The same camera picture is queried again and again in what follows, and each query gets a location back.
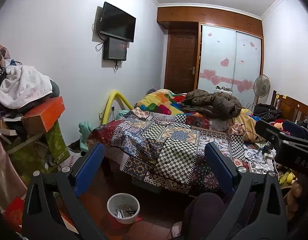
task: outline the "small monitor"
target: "small monitor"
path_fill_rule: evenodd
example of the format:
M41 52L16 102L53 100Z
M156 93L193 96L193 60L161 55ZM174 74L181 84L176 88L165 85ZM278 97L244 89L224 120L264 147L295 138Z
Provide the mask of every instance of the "small monitor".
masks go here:
M104 42L103 59L104 60L126 60L127 42L109 37Z

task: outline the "white wall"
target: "white wall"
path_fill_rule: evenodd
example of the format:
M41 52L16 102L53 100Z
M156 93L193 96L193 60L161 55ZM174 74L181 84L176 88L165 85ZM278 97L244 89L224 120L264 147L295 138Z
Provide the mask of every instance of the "white wall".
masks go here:
M264 70L273 90L308 105L308 14L299 0L284 0L263 21Z
M105 1L136 17L134 43L116 73L92 42L96 8ZM7 0L0 11L0 44L59 85L66 108L60 125L69 144L79 138L79 122L99 124L111 90L134 105L149 89L160 88L164 34L156 17L151 0Z
M164 44L163 44L163 60L162 60L162 76L161 76L161 88L164 88L165 81L165 68L166 68L166 54L167 54L167 42L168 42L168 30L164 30Z

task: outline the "fan grille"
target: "fan grille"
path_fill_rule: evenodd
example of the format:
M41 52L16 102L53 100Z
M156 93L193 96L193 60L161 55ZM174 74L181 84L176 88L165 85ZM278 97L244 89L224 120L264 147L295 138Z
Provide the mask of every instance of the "fan grille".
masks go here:
M270 92L270 80L265 75L260 75L254 82L254 94L259 97L265 97Z

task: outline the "patchwork bedspread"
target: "patchwork bedspread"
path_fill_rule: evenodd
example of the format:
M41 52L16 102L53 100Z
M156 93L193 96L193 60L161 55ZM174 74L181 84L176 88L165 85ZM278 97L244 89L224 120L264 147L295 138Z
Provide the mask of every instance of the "patchwork bedspread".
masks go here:
M227 121L186 114L164 115L136 108L94 129L87 139L128 154L123 171L160 188L200 195L220 188L204 157L214 142L236 166L247 167L243 136Z

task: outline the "colorful quilt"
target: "colorful quilt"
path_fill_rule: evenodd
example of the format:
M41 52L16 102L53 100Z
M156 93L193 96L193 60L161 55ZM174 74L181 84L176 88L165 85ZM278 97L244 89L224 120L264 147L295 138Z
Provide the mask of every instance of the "colorful quilt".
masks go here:
M160 114L177 115L184 114L180 109L181 101L186 94L173 94L170 90L160 89L145 96L137 103L143 111L155 112ZM199 113L187 113L187 115L202 116Z
M87 139L128 154L123 171L160 188L193 196L219 193L204 157L214 142L236 166L247 166L239 125L186 114L164 115L136 108L118 120L94 129Z

